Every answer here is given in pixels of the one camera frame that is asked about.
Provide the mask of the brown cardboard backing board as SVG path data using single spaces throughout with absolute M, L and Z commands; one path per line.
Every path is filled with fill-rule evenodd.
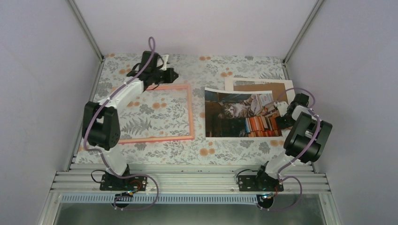
M 224 89 L 226 91 L 272 91 L 274 99 L 281 95 L 279 101 L 286 101 L 288 104 L 295 97 L 294 90 L 284 92 L 289 88 L 293 88 L 291 80 L 240 77 L 226 77 L 224 79 Z

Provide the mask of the cat and books photo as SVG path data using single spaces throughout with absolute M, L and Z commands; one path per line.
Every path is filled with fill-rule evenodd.
M 226 91 L 205 88 L 207 138 L 281 137 L 280 116 L 273 92 Z

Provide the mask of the aluminium mounting rail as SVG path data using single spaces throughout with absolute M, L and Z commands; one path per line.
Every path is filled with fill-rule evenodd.
M 50 190 L 52 192 L 97 193 L 100 185 L 91 177 L 93 172 L 105 167 L 102 164 L 72 164 L 67 172 L 57 172 Z M 257 170 L 256 165 L 130 165 L 132 174 L 147 174 L 155 179 L 162 194 L 237 194 L 236 174 L 239 171 Z M 312 166 L 296 166 L 288 175 L 297 177 L 304 194 L 326 194 L 331 189 L 325 174 L 315 173 Z

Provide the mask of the pink wooden picture frame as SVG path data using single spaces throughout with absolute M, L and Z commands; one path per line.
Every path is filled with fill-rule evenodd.
M 151 86 L 127 104 L 119 122 L 119 144 L 194 139 L 190 85 Z

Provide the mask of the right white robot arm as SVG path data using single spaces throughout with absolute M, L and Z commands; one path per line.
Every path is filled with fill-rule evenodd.
M 296 94 L 283 116 L 276 119 L 278 125 L 291 125 L 283 148 L 276 158 L 262 165 L 254 178 L 255 187 L 260 191 L 277 185 L 282 175 L 298 165 L 317 161 L 323 153 L 333 125 L 319 118 L 308 106 L 309 96 Z

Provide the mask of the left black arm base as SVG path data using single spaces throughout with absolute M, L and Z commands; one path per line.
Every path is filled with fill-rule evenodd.
M 136 192 L 145 191 L 147 184 L 147 177 L 135 176 L 130 179 L 120 179 L 109 173 L 102 175 L 99 189 L 101 191 L 117 191 L 119 194 L 115 198 L 124 196 L 120 201 L 130 201 Z

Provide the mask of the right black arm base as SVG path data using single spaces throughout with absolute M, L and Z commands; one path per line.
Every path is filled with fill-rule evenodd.
M 236 182 L 240 192 L 261 192 L 256 195 L 260 209 L 270 209 L 275 196 L 284 191 L 283 184 L 267 174 L 237 175 Z

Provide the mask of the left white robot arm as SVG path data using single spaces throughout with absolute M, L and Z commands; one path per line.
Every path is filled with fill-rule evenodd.
M 83 147 L 95 151 L 111 175 L 112 184 L 119 190 L 130 185 L 129 167 L 118 143 L 121 136 L 119 113 L 134 98 L 152 85 L 173 83 L 178 73 L 169 67 L 168 55 L 143 52 L 141 62 L 126 75 L 123 83 L 100 101 L 89 101 L 84 106 L 82 125 Z

